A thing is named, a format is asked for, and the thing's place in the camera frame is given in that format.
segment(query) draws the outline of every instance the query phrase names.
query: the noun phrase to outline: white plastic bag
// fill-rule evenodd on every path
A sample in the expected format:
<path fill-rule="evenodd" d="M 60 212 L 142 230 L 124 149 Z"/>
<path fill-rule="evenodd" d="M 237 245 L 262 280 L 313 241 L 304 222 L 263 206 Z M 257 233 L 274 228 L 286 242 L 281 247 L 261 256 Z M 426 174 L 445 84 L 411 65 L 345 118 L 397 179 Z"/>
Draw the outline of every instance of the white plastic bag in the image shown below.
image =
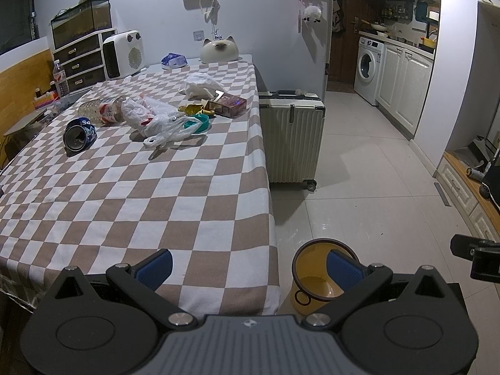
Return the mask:
<path fill-rule="evenodd" d="M 186 121 L 194 124 L 184 128 Z M 144 140 L 146 148 L 164 148 L 167 143 L 178 142 L 193 134 L 203 122 L 196 117 L 176 117 L 174 115 L 155 115 L 146 126 L 144 133 L 148 137 Z"/>
<path fill-rule="evenodd" d="M 151 97 L 143 96 L 141 94 L 141 99 L 139 103 L 151 111 L 154 115 L 158 114 L 174 114 L 179 112 L 177 107 L 169 103 L 164 103 L 163 101 L 156 100 Z"/>
<path fill-rule="evenodd" d="M 224 88 L 207 73 L 190 73 L 182 84 L 181 93 L 188 99 L 211 99 L 215 97 L 216 90 L 224 91 Z"/>
<path fill-rule="evenodd" d="M 154 114 L 150 110 L 132 100 L 130 97 L 127 97 L 126 100 L 122 102 L 122 113 L 127 125 L 135 128 L 142 135 L 144 135 L 143 132 L 146 128 L 142 123 L 154 117 Z"/>

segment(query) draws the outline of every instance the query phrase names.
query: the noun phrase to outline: plastic bottle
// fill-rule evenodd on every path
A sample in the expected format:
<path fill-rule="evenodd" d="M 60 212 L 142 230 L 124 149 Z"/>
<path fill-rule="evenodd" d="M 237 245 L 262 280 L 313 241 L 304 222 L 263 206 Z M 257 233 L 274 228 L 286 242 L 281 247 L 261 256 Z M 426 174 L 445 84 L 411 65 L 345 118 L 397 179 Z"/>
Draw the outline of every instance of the plastic bottle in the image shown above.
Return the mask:
<path fill-rule="evenodd" d="M 57 94 L 63 97 L 69 94 L 68 81 L 66 80 L 66 72 L 59 67 L 59 59 L 54 61 L 54 81 L 56 82 Z"/>
<path fill-rule="evenodd" d="M 78 117 L 87 117 L 92 124 L 123 122 L 122 102 L 126 96 L 104 97 L 87 101 L 78 107 Z"/>

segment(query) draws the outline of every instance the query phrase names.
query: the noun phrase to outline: drawer handle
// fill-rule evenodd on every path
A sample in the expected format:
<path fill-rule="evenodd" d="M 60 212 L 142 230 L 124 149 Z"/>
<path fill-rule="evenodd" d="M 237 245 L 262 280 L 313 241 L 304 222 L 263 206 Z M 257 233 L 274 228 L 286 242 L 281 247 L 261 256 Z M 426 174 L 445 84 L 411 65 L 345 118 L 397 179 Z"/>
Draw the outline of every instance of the drawer handle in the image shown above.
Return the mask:
<path fill-rule="evenodd" d="M 458 186 L 455 181 L 452 179 L 452 186 L 453 186 L 453 189 L 455 189 L 456 191 L 460 191 L 460 186 Z"/>

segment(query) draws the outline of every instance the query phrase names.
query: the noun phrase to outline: suitcase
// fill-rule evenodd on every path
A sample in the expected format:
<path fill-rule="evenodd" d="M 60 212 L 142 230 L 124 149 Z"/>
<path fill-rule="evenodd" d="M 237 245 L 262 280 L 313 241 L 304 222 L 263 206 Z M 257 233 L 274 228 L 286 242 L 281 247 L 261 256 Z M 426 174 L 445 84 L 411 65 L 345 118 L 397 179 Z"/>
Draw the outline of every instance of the suitcase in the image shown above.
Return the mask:
<path fill-rule="evenodd" d="M 315 94 L 260 92 L 262 136 L 270 183 L 304 183 L 316 190 L 316 167 L 326 109 Z"/>

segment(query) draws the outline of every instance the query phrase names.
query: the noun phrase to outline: screw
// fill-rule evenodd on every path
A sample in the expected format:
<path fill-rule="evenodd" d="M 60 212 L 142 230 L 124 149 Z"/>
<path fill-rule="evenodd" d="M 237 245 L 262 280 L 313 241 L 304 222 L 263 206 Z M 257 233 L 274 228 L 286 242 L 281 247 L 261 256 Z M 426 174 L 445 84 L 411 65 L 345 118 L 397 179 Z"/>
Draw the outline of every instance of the screw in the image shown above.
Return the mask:
<path fill-rule="evenodd" d="M 173 313 L 168 316 L 168 321 L 173 325 L 188 325 L 192 323 L 193 316 L 185 312 Z"/>
<path fill-rule="evenodd" d="M 306 317 L 306 322 L 314 327 L 324 327 L 331 321 L 330 316 L 324 313 L 312 313 Z"/>

